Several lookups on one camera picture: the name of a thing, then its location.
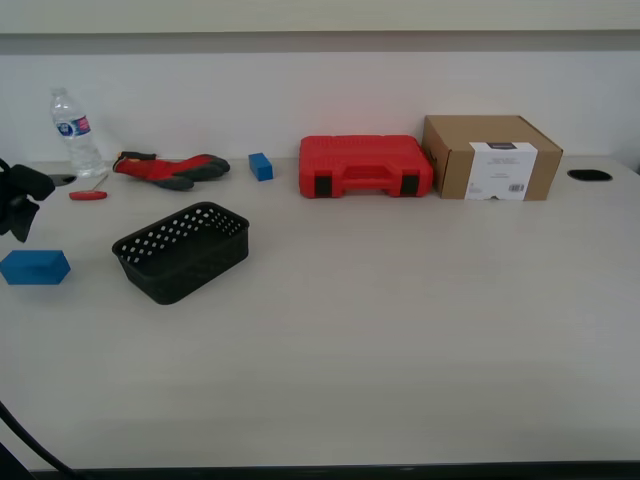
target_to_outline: red plastic case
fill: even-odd
[[[315,136],[300,145],[300,193],[341,197],[347,190],[380,189],[392,197],[422,197],[433,169],[409,135]]]

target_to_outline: small blue cube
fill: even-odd
[[[69,271],[62,250],[14,250],[0,262],[9,285],[59,285]]]
[[[259,182],[273,179],[273,167],[264,153],[249,155],[249,167]]]

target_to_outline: black basket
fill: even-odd
[[[196,203],[117,241],[112,251],[133,284],[169,305],[247,258],[249,222],[215,203]]]

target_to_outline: small red screwdriver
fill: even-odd
[[[71,200],[102,200],[103,198],[107,198],[107,192],[103,192],[98,190],[98,187],[104,183],[104,181],[109,177],[109,174],[105,175],[102,180],[100,180],[95,187],[91,190],[82,190],[80,192],[71,192],[69,194],[69,198]]]

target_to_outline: water bottle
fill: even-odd
[[[51,89],[51,118],[67,145],[71,164],[78,177],[97,177],[107,171],[93,143],[91,127],[82,108],[66,88]]]

